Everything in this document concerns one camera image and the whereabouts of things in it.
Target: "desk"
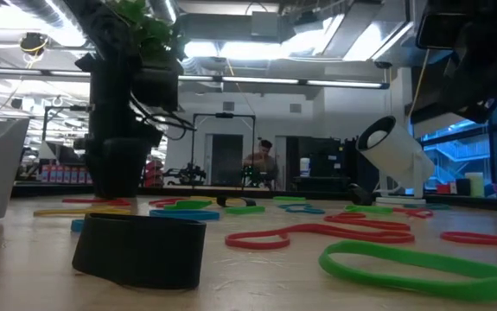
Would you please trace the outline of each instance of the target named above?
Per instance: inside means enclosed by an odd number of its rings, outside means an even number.
[[[155,199],[162,198],[138,199],[136,212],[148,214],[147,202]],[[257,202],[267,206],[266,213],[223,215],[222,220],[208,223],[201,285],[197,290],[161,291],[126,288],[74,271],[71,260],[78,235],[69,230],[71,219],[33,217],[35,210],[70,205],[62,205],[61,197],[12,200],[6,217],[0,220],[0,311],[497,310],[497,303],[471,304],[335,279],[319,267],[317,258],[338,238],[294,233],[291,234],[292,245],[281,250],[227,248],[224,237],[229,233],[321,222],[322,219],[319,215],[286,213],[275,208],[271,200]],[[312,203],[327,213],[337,213],[346,204],[339,201]],[[220,210],[217,206],[208,209]],[[427,220],[407,219],[403,215],[370,215],[370,218],[410,224],[417,242],[401,247],[497,264],[497,247],[455,244],[438,237],[447,230],[497,234],[497,212],[456,208],[435,213],[434,218]],[[369,271],[461,279],[370,257],[335,258]]]

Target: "white cylindrical device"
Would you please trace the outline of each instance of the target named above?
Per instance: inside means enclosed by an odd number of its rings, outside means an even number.
[[[413,188],[415,182],[423,183],[434,174],[435,165],[421,145],[392,116],[369,126],[356,146],[369,162],[402,187]],[[421,165],[423,172],[419,181],[413,180],[414,155],[420,160],[415,165]]]

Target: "blue rubber band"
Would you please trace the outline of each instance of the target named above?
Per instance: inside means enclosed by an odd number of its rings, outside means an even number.
[[[85,223],[85,220],[83,220],[83,219],[72,220],[72,232],[81,232],[83,230],[84,223]]]
[[[283,208],[283,209],[287,209],[289,207],[304,207],[304,208],[312,208],[313,206],[311,204],[308,204],[308,203],[297,203],[297,204],[282,204],[280,206],[278,206],[278,208]]]
[[[313,208],[311,204],[298,203],[298,204],[282,204],[278,206],[283,208],[288,213],[310,213],[315,215],[323,215],[325,211],[322,209]]]
[[[151,210],[152,217],[170,217],[187,220],[219,220],[220,214],[212,211],[200,210]]]

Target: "man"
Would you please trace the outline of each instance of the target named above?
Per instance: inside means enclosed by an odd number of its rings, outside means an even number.
[[[254,171],[256,176],[260,176],[260,179],[266,186],[271,183],[271,181],[276,180],[278,174],[278,167],[275,163],[275,159],[269,156],[269,152],[273,144],[270,141],[262,140],[259,142],[259,152],[255,152],[245,158],[242,161],[242,165],[247,167],[252,165],[252,158],[254,159]]]

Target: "pipe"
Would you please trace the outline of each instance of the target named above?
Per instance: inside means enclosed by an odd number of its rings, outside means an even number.
[[[58,0],[4,0],[40,20],[51,29],[48,34],[62,46],[80,47],[86,39],[70,9]]]

